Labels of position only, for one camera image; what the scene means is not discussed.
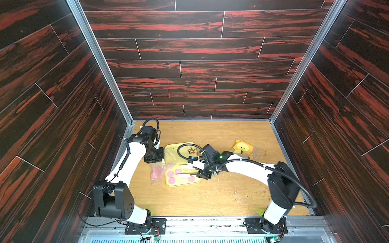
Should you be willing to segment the clear resealable bag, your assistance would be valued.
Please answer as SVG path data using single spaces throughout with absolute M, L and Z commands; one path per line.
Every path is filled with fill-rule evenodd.
M 176 164 L 176 159 L 172 153 L 167 152 L 162 162 L 151 164 L 151 184 L 157 184 L 165 180 L 165 174 L 172 170 Z

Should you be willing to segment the metal tongs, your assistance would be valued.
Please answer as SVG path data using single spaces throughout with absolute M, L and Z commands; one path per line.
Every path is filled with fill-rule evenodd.
M 196 179 L 197 174 L 200 171 L 199 168 L 193 167 L 192 164 L 180 165 L 179 169 L 182 171 L 182 173 L 176 176 L 182 179 L 188 179 L 190 176 L 195 177 Z

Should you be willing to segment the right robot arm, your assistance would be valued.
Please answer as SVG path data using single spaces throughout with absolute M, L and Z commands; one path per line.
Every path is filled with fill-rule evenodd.
M 197 170 L 199 178 L 210 179 L 229 172 L 255 179 L 269 188 L 270 204 L 257 223 L 245 223 L 248 228 L 282 237 L 287 233 L 286 216 L 294 206 L 317 207 L 317 201 L 284 162 L 263 164 L 230 151 L 219 153 L 210 145 L 189 143 L 180 145 L 177 154 Z

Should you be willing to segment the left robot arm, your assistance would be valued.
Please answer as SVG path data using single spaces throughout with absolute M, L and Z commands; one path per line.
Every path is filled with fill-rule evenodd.
M 157 118 L 149 118 L 136 134 L 124 139 L 126 151 L 122 158 L 113 171 L 91 190 L 97 216 L 123 220 L 144 228 L 151 227 L 151 212 L 136 206 L 129 186 L 142 160 L 148 164 L 163 161 L 164 149 L 159 147 L 159 127 Z

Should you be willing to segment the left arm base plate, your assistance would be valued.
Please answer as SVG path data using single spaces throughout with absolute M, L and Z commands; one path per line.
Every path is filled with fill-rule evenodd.
M 128 223 L 125 235 L 163 235 L 166 232 L 167 219 L 152 217 L 146 224 Z

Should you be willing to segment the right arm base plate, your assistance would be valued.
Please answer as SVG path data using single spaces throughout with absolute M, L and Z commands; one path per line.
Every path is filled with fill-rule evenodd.
M 288 233 L 286 217 L 282 217 L 277 224 L 272 224 L 264 217 L 245 218 L 243 225 L 246 227 L 248 234 L 286 234 Z

